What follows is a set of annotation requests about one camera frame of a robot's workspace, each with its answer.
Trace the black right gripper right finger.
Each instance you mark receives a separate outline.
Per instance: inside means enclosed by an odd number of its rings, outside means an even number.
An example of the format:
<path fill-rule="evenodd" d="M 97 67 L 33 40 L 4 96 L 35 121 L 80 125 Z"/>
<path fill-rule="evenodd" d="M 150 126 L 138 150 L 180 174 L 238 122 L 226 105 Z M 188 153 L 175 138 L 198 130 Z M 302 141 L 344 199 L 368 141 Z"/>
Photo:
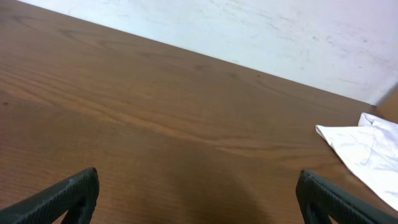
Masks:
<path fill-rule="evenodd" d="M 300 172 L 295 193 L 305 223 L 397 223 L 397 218 L 309 170 Z"/>

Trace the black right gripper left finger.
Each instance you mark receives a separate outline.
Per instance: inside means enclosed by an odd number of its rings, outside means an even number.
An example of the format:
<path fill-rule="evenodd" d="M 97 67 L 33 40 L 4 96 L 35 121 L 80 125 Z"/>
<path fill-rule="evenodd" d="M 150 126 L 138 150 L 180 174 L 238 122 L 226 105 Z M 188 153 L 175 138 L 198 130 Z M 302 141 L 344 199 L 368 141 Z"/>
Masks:
<path fill-rule="evenodd" d="M 84 169 L 45 190 L 1 210 L 1 223 L 89 223 L 100 192 L 97 170 Z"/>

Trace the plain white cloth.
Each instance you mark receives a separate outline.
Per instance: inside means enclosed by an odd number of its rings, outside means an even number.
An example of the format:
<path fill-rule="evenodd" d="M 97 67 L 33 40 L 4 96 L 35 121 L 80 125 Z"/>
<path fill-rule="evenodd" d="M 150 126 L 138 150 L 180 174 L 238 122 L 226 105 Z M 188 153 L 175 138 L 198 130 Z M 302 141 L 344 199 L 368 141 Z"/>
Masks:
<path fill-rule="evenodd" d="M 357 126 L 315 126 L 343 164 L 397 210 L 397 124 L 362 113 Z"/>

